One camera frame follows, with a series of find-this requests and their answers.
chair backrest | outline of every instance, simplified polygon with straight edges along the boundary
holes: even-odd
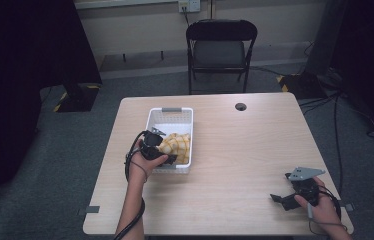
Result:
[[[246,20],[206,19],[191,24],[187,41],[252,41],[258,35],[256,26]]]

hand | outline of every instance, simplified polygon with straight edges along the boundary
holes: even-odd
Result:
[[[135,148],[140,147],[141,141],[142,140],[137,141]],[[134,179],[141,179],[143,182],[145,182],[150,174],[152,174],[153,169],[163,164],[167,159],[168,155],[163,155],[154,160],[146,160],[140,152],[135,153],[131,159],[128,181],[130,182]]]
[[[314,177],[314,180],[319,186],[325,187],[324,182],[321,181],[318,177]],[[320,191],[325,192],[326,190],[324,188],[320,188]],[[342,222],[337,216],[336,209],[330,197],[320,193],[318,198],[318,205],[315,207],[311,205],[314,221],[319,223],[319,226],[324,231],[326,231],[333,239],[351,239],[350,235],[343,228]],[[305,198],[300,195],[295,195],[294,199],[305,210],[308,209],[308,201],[306,201]],[[333,237],[337,236],[338,234],[341,234],[340,236],[342,236],[342,238]]]

black chair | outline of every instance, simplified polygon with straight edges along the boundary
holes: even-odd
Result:
[[[186,32],[188,47],[189,94],[193,90],[191,75],[197,73],[245,73],[246,92],[250,59],[258,30],[246,20],[201,20],[191,24]],[[249,43],[247,53],[245,42]]]

gray carpet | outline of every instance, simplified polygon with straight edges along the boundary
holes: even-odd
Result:
[[[296,73],[301,65],[267,67],[289,74]],[[269,72],[252,71],[248,92],[279,92],[275,77]],[[235,76],[233,79],[230,84],[240,85]],[[85,235],[82,231],[84,216],[78,211],[89,205],[121,99],[185,95],[187,89],[186,72],[104,80],[92,111],[86,113],[54,113],[52,110],[64,89],[43,89],[41,94],[45,100],[38,122],[40,131],[15,178],[0,186],[0,239],[111,239]],[[333,109],[334,103],[329,102],[305,116],[338,185]],[[368,122],[365,117],[349,104],[347,98],[339,99],[337,110],[344,173],[342,199],[356,206],[350,213],[355,226],[354,238],[374,239],[374,139],[366,135]]]

person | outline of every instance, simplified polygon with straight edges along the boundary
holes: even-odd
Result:
[[[124,205],[122,207],[121,216],[119,218],[116,234],[119,234],[137,215],[141,208],[142,193],[144,183],[151,175],[153,169],[168,159],[167,155],[163,155],[154,160],[146,160],[137,152],[131,159],[128,177],[128,187],[125,195]],[[319,186],[325,186],[319,178],[314,177]],[[295,200],[305,209],[308,208],[308,202],[300,195],[295,196]],[[343,228],[343,225],[337,216],[331,199],[324,195],[319,195],[319,204],[312,207],[313,218],[319,223],[320,227],[328,233],[333,240],[349,240],[352,237]],[[142,240],[144,239],[143,219],[133,226],[133,228],[123,237],[124,240]]]

